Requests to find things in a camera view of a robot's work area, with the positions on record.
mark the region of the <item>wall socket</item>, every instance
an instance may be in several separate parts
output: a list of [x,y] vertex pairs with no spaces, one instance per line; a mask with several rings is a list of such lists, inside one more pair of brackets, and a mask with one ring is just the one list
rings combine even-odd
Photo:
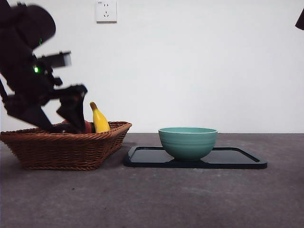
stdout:
[[97,1],[95,4],[96,22],[117,22],[117,1]]

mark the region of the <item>black tray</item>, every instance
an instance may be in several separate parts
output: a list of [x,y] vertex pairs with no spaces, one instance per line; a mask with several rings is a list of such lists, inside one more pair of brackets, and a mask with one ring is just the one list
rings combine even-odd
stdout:
[[265,169],[267,162],[235,147],[214,147],[200,161],[176,161],[162,147],[132,147],[124,158],[125,166],[202,169]]

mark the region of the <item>brown wicker basket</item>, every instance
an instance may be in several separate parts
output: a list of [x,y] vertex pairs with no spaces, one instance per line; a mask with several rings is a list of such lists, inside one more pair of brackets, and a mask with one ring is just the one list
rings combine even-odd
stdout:
[[0,139],[10,148],[24,169],[95,170],[121,148],[128,122],[109,122],[104,133],[47,133],[40,128],[1,132]]

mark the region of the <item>green bowl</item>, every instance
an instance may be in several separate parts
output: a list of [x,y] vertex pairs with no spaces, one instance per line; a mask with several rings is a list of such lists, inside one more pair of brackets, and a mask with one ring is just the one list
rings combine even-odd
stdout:
[[165,151],[177,160],[198,161],[214,147],[217,130],[200,127],[168,127],[158,130]]

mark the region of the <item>concrete surface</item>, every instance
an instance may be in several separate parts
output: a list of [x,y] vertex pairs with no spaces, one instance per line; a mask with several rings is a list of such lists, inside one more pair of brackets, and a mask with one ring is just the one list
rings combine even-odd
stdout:
[[130,168],[129,133],[95,171],[28,171],[1,145],[2,228],[302,228],[304,134],[219,134],[266,159],[263,170]]

